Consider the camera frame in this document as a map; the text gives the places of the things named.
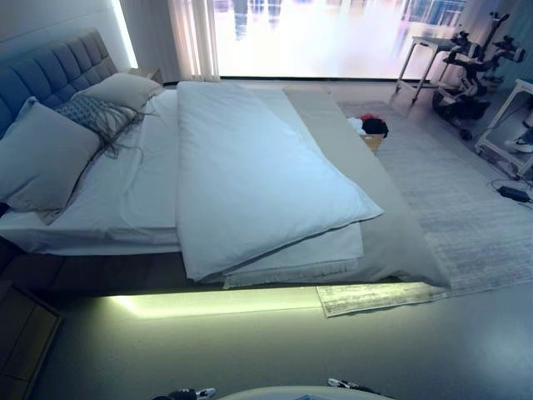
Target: gray floor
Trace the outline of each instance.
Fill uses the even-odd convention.
[[[336,100],[388,103],[393,92],[388,83],[320,86]],[[486,177],[501,178],[432,113],[430,95],[409,108],[410,98],[400,92],[391,105]],[[405,400],[533,398],[532,289],[526,284],[330,319],[311,287],[80,299],[60,305],[65,322],[32,399],[148,399],[210,386],[225,395],[323,385],[328,377]]]

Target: wall light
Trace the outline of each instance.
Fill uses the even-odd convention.
[[[124,13],[122,12],[120,0],[112,0],[112,5],[115,12],[115,18],[117,19],[118,29],[120,30],[120,34],[122,36],[122,43],[126,49],[127,60],[132,68],[139,68],[139,65],[137,64],[137,58],[135,57],[135,52],[133,51],[132,40],[129,32],[127,31],[126,20],[124,19]]]
[[[321,306],[314,287],[113,296],[109,299],[137,318],[251,313]]]

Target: gray area rug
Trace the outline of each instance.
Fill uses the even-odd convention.
[[[376,113],[389,136],[377,156],[451,275],[451,289],[423,283],[318,287],[328,317],[423,303],[533,281],[533,211],[506,199],[433,137],[383,102],[341,102],[347,117]]]

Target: large window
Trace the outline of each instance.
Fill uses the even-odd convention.
[[[466,0],[213,0],[222,76],[397,78],[413,36],[449,37]],[[426,65],[414,54],[406,78]]]

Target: side table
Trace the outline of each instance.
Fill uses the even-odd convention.
[[[138,77],[151,79],[154,82],[159,83],[160,85],[163,84],[163,78],[162,78],[161,71],[159,70],[159,68],[151,68],[151,69],[130,68],[127,70],[127,73],[131,73],[131,75],[137,75]]]
[[[516,176],[522,178],[527,171],[533,167],[533,155],[527,157],[525,154],[520,156],[517,154],[510,153],[502,143],[497,143],[490,140],[490,134],[492,131],[500,125],[500,120],[503,121],[502,117],[506,112],[507,108],[511,105],[511,102],[518,93],[527,92],[533,94],[533,80],[529,79],[516,79],[515,88],[507,98],[506,102],[500,108],[500,111],[494,116],[489,126],[480,136],[476,143],[476,153],[480,154],[483,151],[483,148],[489,148],[493,152],[499,154],[502,158],[507,160],[510,164],[516,167]]]
[[[450,41],[450,39],[442,39],[438,37],[414,36],[412,40],[413,40],[413,43],[411,45],[411,49],[409,50],[409,53],[407,54],[406,62],[403,64],[403,67],[401,68],[400,76],[396,80],[396,92],[398,93],[400,88],[405,88],[411,92],[414,92],[415,96],[411,100],[411,104],[414,104],[418,98],[418,93],[420,93],[420,90],[422,90],[422,88],[434,88],[434,86],[429,86],[429,87],[424,86],[424,83],[426,82],[427,74],[429,73],[431,69],[431,65],[433,65],[433,62],[435,61],[436,55],[439,52],[449,52],[451,48],[454,47],[454,44],[453,42]],[[415,46],[417,44],[425,48],[430,48],[431,58],[430,58],[430,61],[427,63],[426,70],[422,74],[422,77],[420,78],[418,85],[412,86],[409,83],[403,81],[402,78],[403,78],[404,72],[406,71],[407,64],[409,64],[409,60],[411,59],[413,50],[415,49]],[[439,78],[439,81],[442,79],[442,76],[444,75],[444,72],[446,71],[447,67],[448,67],[448,64],[446,64],[445,68],[443,69],[441,73],[441,77]]]
[[[0,282],[0,398],[27,398],[61,323],[53,308]]]

